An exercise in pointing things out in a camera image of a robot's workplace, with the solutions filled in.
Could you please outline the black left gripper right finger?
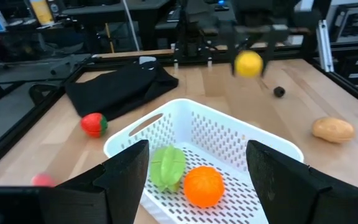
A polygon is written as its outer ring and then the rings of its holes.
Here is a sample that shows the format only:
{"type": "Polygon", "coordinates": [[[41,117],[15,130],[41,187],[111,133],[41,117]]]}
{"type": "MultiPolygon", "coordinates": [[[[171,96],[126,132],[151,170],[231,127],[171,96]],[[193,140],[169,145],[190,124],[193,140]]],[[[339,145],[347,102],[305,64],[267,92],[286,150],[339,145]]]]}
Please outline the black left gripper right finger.
{"type": "Polygon", "coordinates": [[[358,224],[358,187],[256,140],[246,159],[269,224],[358,224]]]}

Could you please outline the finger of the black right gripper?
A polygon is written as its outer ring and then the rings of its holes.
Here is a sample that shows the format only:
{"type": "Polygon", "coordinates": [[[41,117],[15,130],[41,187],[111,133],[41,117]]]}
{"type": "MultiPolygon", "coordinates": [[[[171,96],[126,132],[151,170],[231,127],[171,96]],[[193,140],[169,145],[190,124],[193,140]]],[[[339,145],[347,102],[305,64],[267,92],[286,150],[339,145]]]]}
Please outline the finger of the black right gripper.
{"type": "Polygon", "coordinates": [[[267,46],[266,46],[265,53],[263,56],[263,62],[264,62],[263,69],[262,69],[263,77],[265,76],[265,71],[266,71],[269,61],[271,59],[273,59],[276,43],[277,43],[277,41],[275,38],[275,33],[274,32],[269,33],[268,39],[267,39],[267,46]]]}
{"type": "Polygon", "coordinates": [[[229,62],[231,64],[231,72],[232,76],[235,76],[235,59],[237,56],[236,49],[236,38],[234,32],[228,33],[228,54],[229,54],[229,62]]]}

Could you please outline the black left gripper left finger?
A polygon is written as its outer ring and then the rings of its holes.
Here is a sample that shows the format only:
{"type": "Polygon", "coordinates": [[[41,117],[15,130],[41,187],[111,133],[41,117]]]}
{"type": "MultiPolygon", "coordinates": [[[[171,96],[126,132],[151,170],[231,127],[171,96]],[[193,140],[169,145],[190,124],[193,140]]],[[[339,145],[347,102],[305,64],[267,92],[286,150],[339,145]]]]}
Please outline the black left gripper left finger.
{"type": "Polygon", "coordinates": [[[0,187],[0,224],[133,224],[148,162],[140,140],[56,187],[0,187]]]}

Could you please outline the yellow toy lemon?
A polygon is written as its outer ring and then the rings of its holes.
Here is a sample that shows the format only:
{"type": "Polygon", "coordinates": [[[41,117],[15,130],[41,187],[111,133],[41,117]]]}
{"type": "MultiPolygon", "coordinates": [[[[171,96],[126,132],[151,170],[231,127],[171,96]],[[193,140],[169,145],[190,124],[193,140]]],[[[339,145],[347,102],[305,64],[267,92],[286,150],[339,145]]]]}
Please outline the yellow toy lemon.
{"type": "Polygon", "coordinates": [[[262,73],[262,57],[251,50],[240,52],[234,60],[234,73],[243,77],[256,77],[262,73]]]}

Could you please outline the green toy starfruit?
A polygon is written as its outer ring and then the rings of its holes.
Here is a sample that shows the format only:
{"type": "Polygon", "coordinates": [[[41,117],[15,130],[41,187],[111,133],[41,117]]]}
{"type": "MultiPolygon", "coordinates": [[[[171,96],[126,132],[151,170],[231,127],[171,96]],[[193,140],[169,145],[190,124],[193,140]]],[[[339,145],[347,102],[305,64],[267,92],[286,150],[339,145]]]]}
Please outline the green toy starfruit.
{"type": "Polygon", "coordinates": [[[186,157],[181,149],[166,146],[157,149],[150,162],[150,180],[160,190],[176,192],[185,173],[186,157]]]}

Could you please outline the red toy strawberry green cap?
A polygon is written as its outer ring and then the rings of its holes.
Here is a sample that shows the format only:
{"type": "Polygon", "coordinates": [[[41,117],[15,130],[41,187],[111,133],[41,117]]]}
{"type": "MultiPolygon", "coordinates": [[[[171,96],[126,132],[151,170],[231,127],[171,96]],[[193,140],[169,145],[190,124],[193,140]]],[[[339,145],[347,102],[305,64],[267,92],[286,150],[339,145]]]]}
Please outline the red toy strawberry green cap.
{"type": "Polygon", "coordinates": [[[84,116],[80,124],[82,130],[93,138],[100,138],[108,129],[108,121],[101,113],[91,113],[84,116]]]}

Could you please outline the small pink-red toy fruit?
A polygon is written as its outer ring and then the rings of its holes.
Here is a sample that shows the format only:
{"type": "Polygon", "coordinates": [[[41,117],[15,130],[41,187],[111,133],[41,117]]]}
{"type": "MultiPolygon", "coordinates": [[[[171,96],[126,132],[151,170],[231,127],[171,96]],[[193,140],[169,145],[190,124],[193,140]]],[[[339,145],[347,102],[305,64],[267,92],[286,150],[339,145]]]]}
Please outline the small pink-red toy fruit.
{"type": "Polygon", "coordinates": [[[31,183],[33,186],[38,187],[54,187],[56,183],[53,177],[46,173],[39,173],[33,176],[31,183]]]}

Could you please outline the tan toy potato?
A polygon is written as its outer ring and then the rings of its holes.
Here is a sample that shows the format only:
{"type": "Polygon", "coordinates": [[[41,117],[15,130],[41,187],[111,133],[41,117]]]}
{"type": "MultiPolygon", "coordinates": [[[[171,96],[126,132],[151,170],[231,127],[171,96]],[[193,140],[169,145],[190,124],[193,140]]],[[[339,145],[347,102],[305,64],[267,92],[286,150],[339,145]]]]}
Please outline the tan toy potato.
{"type": "Polygon", "coordinates": [[[356,135],[353,125],[333,117],[317,119],[312,124],[311,132],[317,138],[336,144],[348,142],[356,135]]]}

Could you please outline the orange toy tangerine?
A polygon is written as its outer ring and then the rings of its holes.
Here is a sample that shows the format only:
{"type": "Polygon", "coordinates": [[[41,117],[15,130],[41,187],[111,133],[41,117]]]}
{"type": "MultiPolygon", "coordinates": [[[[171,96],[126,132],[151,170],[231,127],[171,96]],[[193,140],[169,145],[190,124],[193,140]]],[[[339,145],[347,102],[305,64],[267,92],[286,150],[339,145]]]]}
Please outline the orange toy tangerine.
{"type": "Polygon", "coordinates": [[[190,170],[183,186],[186,199],[200,208],[217,205],[225,191],[223,176],[214,167],[208,166],[190,170]]]}

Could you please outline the white perforated plastic basket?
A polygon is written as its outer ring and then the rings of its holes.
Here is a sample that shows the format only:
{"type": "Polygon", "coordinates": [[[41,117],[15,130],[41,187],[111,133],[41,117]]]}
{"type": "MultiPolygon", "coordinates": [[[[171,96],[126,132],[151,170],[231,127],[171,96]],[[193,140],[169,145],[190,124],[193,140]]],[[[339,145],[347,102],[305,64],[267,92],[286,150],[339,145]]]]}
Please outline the white perforated plastic basket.
{"type": "Polygon", "coordinates": [[[149,141],[151,153],[165,146],[181,149],[186,171],[214,167],[224,179],[222,199],[209,208],[192,205],[182,188],[162,192],[147,180],[140,203],[160,224],[269,224],[248,172],[248,140],[304,161],[292,142],[184,98],[169,101],[112,135],[104,153],[113,157],[142,139],[149,141]]]}

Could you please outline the grey monitor screen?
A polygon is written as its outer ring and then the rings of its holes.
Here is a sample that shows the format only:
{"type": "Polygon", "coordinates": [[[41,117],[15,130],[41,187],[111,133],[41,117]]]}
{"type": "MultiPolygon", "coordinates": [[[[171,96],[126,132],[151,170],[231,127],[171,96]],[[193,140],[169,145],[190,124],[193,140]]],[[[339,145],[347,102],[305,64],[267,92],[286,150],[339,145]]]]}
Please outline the grey monitor screen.
{"type": "Polygon", "coordinates": [[[327,23],[332,43],[358,42],[358,2],[336,6],[327,23]]]}

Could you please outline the black cloth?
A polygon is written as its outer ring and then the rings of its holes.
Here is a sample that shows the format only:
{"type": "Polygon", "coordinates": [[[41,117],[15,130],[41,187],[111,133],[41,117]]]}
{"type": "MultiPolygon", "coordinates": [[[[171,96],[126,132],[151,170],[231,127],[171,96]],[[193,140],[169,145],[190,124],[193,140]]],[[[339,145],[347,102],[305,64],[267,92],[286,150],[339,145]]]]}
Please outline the black cloth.
{"type": "Polygon", "coordinates": [[[65,91],[79,116],[101,113],[116,119],[178,86],[157,60],[141,58],[83,83],[69,83],[65,91]]]}

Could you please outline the black standing desk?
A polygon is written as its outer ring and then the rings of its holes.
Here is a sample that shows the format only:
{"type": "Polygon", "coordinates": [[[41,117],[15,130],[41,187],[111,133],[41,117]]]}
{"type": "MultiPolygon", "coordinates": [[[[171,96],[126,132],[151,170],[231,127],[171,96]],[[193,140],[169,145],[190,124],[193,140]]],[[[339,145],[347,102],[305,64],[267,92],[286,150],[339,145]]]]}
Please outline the black standing desk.
{"type": "Polygon", "coordinates": [[[124,22],[126,20],[124,6],[128,6],[131,19],[138,22],[142,48],[155,50],[157,48],[155,25],[173,5],[173,0],[121,0],[118,4],[107,6],[66,9],[63,13],[76,19],[84,27],[88,50],[92,54],[98,54],[102,50],[96,36],[96,26],[110,22],[124,22]]]}

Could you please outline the yellow bottle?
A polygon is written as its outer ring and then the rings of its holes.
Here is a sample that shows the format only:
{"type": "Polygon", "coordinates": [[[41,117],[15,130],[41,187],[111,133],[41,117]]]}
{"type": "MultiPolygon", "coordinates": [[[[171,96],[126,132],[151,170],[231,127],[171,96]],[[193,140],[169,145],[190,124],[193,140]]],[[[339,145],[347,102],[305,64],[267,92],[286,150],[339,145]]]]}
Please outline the yellow bottle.
{"type": "Polygon", "coordinates": [[[29,2],[40,25],[47,26],[55,23],[46,0],[29,0],[29,2]]]}

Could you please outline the silver aluminium extrusion post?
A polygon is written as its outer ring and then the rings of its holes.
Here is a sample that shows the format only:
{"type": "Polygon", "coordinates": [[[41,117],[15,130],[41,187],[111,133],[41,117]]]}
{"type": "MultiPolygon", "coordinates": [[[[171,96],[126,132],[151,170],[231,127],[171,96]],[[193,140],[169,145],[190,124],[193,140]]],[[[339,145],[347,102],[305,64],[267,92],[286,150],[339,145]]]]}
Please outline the silver aluminium extrusion post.
{"type": "Polygon", "coordinates": [[[333,55],[331,52],[331,43],[326,20],[318,21],[318,27],[316,28],[316,40],[318,43],[319,62],[321,68],[325,72],[333,72],[333,55]]]}

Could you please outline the black aluminium table frame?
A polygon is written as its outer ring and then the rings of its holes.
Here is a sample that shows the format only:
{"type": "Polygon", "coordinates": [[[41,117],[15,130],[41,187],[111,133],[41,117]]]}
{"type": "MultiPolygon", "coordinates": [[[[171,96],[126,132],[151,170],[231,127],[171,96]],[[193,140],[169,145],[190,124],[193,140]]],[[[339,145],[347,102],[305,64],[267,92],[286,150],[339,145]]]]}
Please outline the black aluminium table frame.
{"type": "MultiPolygon", "coordinates": [[[[89,56],[79,62],[76,68],[74,68],[74,71],[72,71],[58,87],[53,87],[49,94],[41,97],[41,100],[37,101],[35,106],[26,115],[18,120],[18,122],[0,137],[0,160],[65,94],[65,84],[77,81],[86,72],[101,72],[117,69],[140,56],[155,57],[163,66],[171,66],[174,65],[174,63],[178,63],[182,66],[195,66],[203,63],[201,59],[196,58],[178,60],[176,59],[177,51],[175,49],[121,52],[89,56]]],[[[319,71],[319,73],[326,76],[337,86],[341,87],[344,91],[348,92],[348,94],[358,100],[358,87],[335,72],[324,71],[318,64],[316,58],[316,52],[305,53],[303,47],[300,46],[279,47],[275,50],[272,56],[273,60],[304,60],[313,66],[315,70],[319,71]]]]}

